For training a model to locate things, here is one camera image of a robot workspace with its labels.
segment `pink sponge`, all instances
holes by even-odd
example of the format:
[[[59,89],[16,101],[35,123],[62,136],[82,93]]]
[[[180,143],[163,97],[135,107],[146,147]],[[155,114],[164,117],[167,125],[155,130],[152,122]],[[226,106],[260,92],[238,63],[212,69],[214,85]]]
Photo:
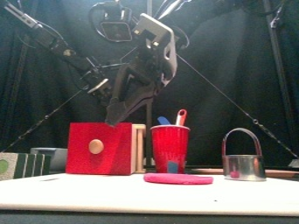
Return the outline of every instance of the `pink sponge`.
[[[212,180],[212,177],[176,173],[147,173],[144,175],[146,182],[172,185],[208,185],[212,183]]]

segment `red wooden box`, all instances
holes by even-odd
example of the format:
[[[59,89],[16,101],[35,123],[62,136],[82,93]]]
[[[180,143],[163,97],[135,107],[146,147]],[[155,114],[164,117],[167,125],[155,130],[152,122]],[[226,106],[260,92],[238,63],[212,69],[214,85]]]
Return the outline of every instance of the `red wooden box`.
[[[144,134],[143,124],[122,122],[111,127],[103,122],[74,122],[66,172],[130,175],[143,169],[136,160],[143,158]]]

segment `silver pail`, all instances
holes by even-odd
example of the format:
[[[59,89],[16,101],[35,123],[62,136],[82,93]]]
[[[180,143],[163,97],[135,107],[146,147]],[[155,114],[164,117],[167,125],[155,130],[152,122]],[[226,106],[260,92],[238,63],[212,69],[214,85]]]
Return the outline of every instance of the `silver pail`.
[[[234,131],[246,132],[254,139],[256,146],[256,155],[227,155],[227,138]],[[260,144],[255,134],[247,129],[234,129],[223,138],[222,141],[222,163],[223,174],[226,179],[266,181],[264,160],[262,156]]]

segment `bucket handle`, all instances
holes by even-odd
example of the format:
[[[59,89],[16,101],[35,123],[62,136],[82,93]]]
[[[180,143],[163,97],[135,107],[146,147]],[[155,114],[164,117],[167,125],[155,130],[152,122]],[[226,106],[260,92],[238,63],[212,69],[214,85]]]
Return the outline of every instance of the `bucket handle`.
[[[230,136],[230,133],[234,132],[234,131],[238,131],[238,130],[246,132],[251,136],[251,138],[254,139],[254,142],[255,142],[255,146],[256,146],[256,154],[259,156],[262,156],[260,144],[259,144],[256,135],[248,129],[242,129],[242,128],[236,128],[236,129],[231,130],[228,132],[228,134],[224,136],[223,141],[222,141],[222,156],[226,156],[227,138]]]

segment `white tabletop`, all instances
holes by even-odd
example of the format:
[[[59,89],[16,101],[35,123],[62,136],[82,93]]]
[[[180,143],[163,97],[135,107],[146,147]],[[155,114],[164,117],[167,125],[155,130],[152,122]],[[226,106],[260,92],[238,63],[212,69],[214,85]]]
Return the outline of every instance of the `white tabletop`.
[[[299,183],[226,180],[211,185],[144,182],[143,174],[55,174],[0,182],[0,209],[138,213],[299,216]]]

